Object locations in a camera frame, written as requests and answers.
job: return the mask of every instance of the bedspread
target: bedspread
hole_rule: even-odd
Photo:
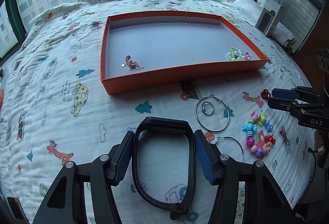
[[[100,50],[106,17],[144,10],[183,10],[221,15],[246,34],[269,62],[258,71],[198,78],[108,96],[100,81]],[[170,43],[170,34],[159,39]],[[263,89],[310,86],[295,62],[253,27],[240,7],[226,0],[78,0],[37,16],[11,70],[0,120],[0,175],[5,197],[18,197],[30,223],[52,181],[68,161],[93,161],[136,130],[146,116],[182,119],[201,129],[194,108],[201,97],[213,94],[229,107],[230,123],[221,136],[233,136],[244,148],[245,162],[256,156],[246,146],[242,124],[250,112],[266,113],[274,126],[276,144],[263,161],[282,188],[291,207],[309,180],[314,130],[300,127],[287,112],[271,110],[259,95]],[[85,94],[75,110],[77,89]],[[200,117],[210,129],[223,127],[223,107],[212,117]],[[209,142],[217,134],[203,130]],[[266,130],[257,127],[256,142]],[[182,138],[143,138],[139,147],[139,179],[155,199],[179,202],[187,185],[188,142]],[[221,139],[222,153],[241,160],[234,141]],[[88,222],[95,223],[90,184],[86,184]],[[207,223],[217,187],[205,180],[197,161],[197,188],[186,224]],[[145,202],[136,192],[131,165],[124,180],[113,188],[122,223],[170,223],[169,212]],[[236,223],[242,221],[244,184],[240,183]]]

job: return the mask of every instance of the rolled towel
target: rolled towel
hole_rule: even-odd
[[[236,0],[234,3],[240,6],[246,12],[251,20],[254,21],[254,25],[257,23],[257,20],[263,10],[263,8],[258,5],[257,2],[254,0]],[[271,37],[277,43],[286,48],[291,47],[296,42],[294,35],[280,22],[278,22]]]

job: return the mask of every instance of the silver ring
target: silver ring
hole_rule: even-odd
[[[242,148],[241,144],[236,139],[234,139],[232,137],[226,136],[226,137],[217,137],[217,140],[214,142],[214,145],[216,145],[216,143],[219,142],[219,139],[232,139],[232,140],[235,140],[238,143],[238,145],[240,146],[240,148],[241,148],[241,152],[242,152],[242,163],[243,163],[243,160],[244,160],[244,152],[243,152],[243,148]]]
[[[205,108],[205,104],[208,103],[211,105],[211,107],[213,108],[213,111],[211,113],[206,113],[206,108]],[[215,111],[215,108],[213,107],[213,104],[209,101],[205,101],[201,104],[201,111],[205,114],[205,115],[212,115],[213,112]]]
[[[210,130],[210,129],[207,129],[203,124],[201,124],[201,122],[200,122],[200,120],[199,120],[199,118],[198,118],[198,114],[197,114],[197,112],[196,112],[196,109],[198,108],[199,103],[200,103],[201,101],[203,101],[204,99],[207,99],[207,98],[213,98],[213,99],[215,99],[216,101],[222,103],[222,104],[224,105],[226,111],[227,111],[227,116],[228,116],[228,118],[227,118],[227,123],[226,123],[225,127],[222,128],[221,130]],[[221,131],[223,131],[224,129],[226,129],[226,127],[227,127],[227,125],[228,125],[228,122],[230,121],[230,114],[229,114],[229,112],[228,112],[227,106],[226,106],[225,103],[223,103],[219,98],[213,96],[213,94],[211,94],[211,95],[208,96],[208,97],[201,98],[201,99],[196,103],[196,105],[195,105],[195,117],[196,117],[196,119],[198,120],[198,122],[199,122],[199,124],[200,124],[201,127],[203,127],[205,130],[208,130],[208,131],[210,131],[210,132],[212,132],[212,133],[217,133],[217,132],[221,132]]]

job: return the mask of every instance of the white box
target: white box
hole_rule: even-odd
[[[264,7],[255,27],[270,37],[278,22],[285,16],[285,9],[274,0],[265,0]]]

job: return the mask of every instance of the orange box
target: orange box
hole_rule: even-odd
[[[184,58],[185,57],[184,55],[183,58],[177,58],[177,56],[175,56],[175,53],[171,53],[172,57],[164,59],[163,56],[165,55],[164,52],[166,52],[166,49],[158,46],[157,43],[152,44],[152,42],[150,42],[150,44],[152,45],[148,45],[147,46],[148,49],[153,49],[155,51],[156,50],[162,51],[162,53],[159,53],[159,55],[156,57],[158,62],[157,61],[153,62],[153,65],[157,65],[157,63],[162,62],[162,66],[166,66],[165,65],[166,60],[171,62],[181,61],[183,64],[176,65],[173,67],[164,67],[164,68],[160,67],[159,69],[151,69],[148,71],[145,70],[128,71],[128,67],[117,68],[120,65],[116,65],[114,70],[117,71],[115,73],[111,72],[111,74],[114,74],[114,76],[113,77],[109,76],[110,73],[109,67],[115,62],[121,61],[121,63],[124,63],[124,58],[126,55],[131,55],[132,60],[135,61],[134,55],[130,54],[129,50],[126,50],[126,55],[121,53],[119,60],[117,60],[118,58],[115,58],[110,62],[110,58],[111,58],[110,51],[112,51],[112,48],[110,47],[112,46],[110,45],[109,42],[110,41],[109,36],[111,36],[111,34],[114,36],[115,28],[123,27],[127,31],[121,30],[121,33],[124,32],[124,34],[126,35],[125,36],[121,35],[119,39],[116,39],[116,41],[120,43],[121,41],[126,41],[126,42],[128,41],[128,44],[136,43],[136,46],[132,46],[131,50],[136,51],[137,48],[139,52],[143,53],[143,50],[141,50],[140,47],[138,46],[137,43],[138,39],[136,39],[135,41],[134,37],[129,38],[129,34],[130,34],[129,29],[131,28],[131,34],[132,34],[131,36],[133,36],[133,30],[142,27],[143,24],[148,25],[147,27],[143,27],[144,31],[137,32],[135,30],[134,33],[134,34],[139,34],[140,36],[141,34],[145,36],[145,38],[143,38],[142,41],[139,42],[142,43],[142,46],[144,44],[148,44],[148,41],[151,41],[152,39],[153,40],[159,39],[158,40],[159,44],[161,43],[163,44],[167,40],[168,43],[166,45],[168,47],[169,45],[171,45],[171,47],[174,47],[174,49],[178,49],[181,52],[184,51],[186,52],[186,58]],[[153,35],[153,37],[149,37],[148,34],[152,34],[152,31],[156,30],[156,25],[161,25],[159,26],[159,28],[162,29],[166,28],[167,30],[169,30],[166,33],[168,34],[168,36],[162,37],[163,34],[161,33],[161,37],[158,37],[156,35]],[[224,28],[222,32],[226,32],[227,34],[222,33],[223,39],[221,39],[219,36],[217,40],[217,36],[215,36],[213,32],[219,30],[220,26]],[[185,30],[185,32],[189,32],[190,30],[191,34],[183,38],[176,36],[175,38],[171,39],[170,36],[173,36],[171,34],[174,33],[177,34],[177,32],[179,32],[180,29]],[[200,35],[200,33],[202,32],[205,32],[204,37],[202,37],[202,34]],[[198,45],[193,44],[194,41],[195,43],[197,43],[197,41],[203,41],[203,40],[206,41],[211,36],[215,36],[216,40],[212,41],[211,43],[205,42],[204,44],[202,43],[198,43]],[[235,39],[238,46],[242,46],[245,47],[246,49],[249,49],[249,51],[253,52],[253,57],[256,60],[228,61],[227,52],[229,52],[230,47],[234,45],[221,44],[221,42],[225,40],[224,37],[227,40]],[[190,40],[189,44],[184,43],[185,40],[187,40],[187,38]],[[211,45],[212,48],[206,49],[207,45]],[[216,58],[216,54],[214,52],[216,52],[216,50],[220,50],[219,49],[220,47],[225,47],[225,49],[227,49],[226,52],[222,52],[220,55],[218,55],[222,59],[222,61],[213,61],[213,59]],[[117,50],[120,51],[121,48],[124,47],[122,47],[122,45],[117,46]],[[200,63],[195,63],[196,62],[195,59],[199,58],[199,56],[200,59],[202,58],[207,59],[209,57],[209,59],[212,59],[212,61],[210,62],[201,61]],[[194,63],[186,64],[186,62],[188,62],[187,60],[188,58],[190,58],[191,62]],[[145,66],[146,68],[147,66],[146,61],[154,60],[154,59],[148,57],[148,59],[143,59],[143,60],[144,60],[143,63],[140,63],[139,60],[137,60],[137,62],[140,66]],[[104,85],[104,88],[106,89],[107,93],[109,95],[114,95],[117,93],[123,93],[126,91],[146,88],[146,87],[169,83],[169,82],[187,80],[187,79],[204,77],[204,76],[232,73],[232,72],[240,72],[245,70],[261,69],[266,64],[267,61],[268,59],[266,58],[266,56],[257,48],[257,46],[253,42],[251,42],[251,40],[247,36],[245,36],[233,24],[231,24],[221,16],[206,14],[206,13],[184,12],[184,11],[147,11],[147,12],[138,12],[138,13],[119,14],[119,15],[109,16],[107,18],[104,28],[103,41],[102,41],[100,75],[101,75],[101,82]]]

